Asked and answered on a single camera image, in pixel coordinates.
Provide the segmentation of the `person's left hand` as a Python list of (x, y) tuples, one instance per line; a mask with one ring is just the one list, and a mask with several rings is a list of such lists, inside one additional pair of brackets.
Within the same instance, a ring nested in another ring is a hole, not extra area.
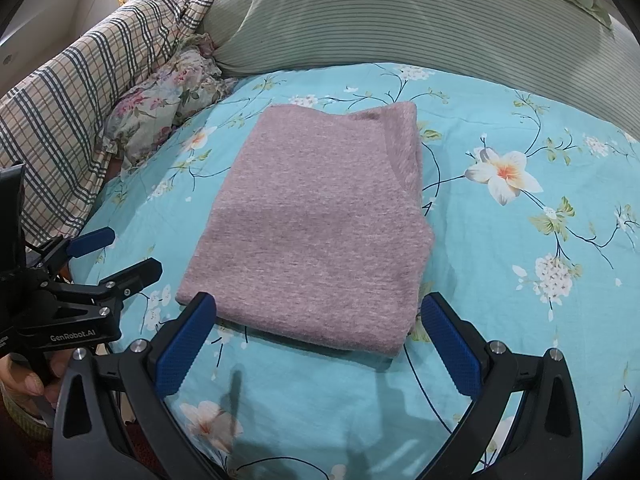
[(38, 414), (35, 404), (38, 398), (45, 398), (50, 405), (55, 406), (58, 402), (61, 380), (72, 353), (72, 350), (63, 350), (52, 354), (50, 367), (56, 381), (47, 386), (35, 372), (14, 363), (9, 356), (4, 356), (1, 359), (1, 383), (4, 391), (20, 408), (24, 408), (32, 415)]

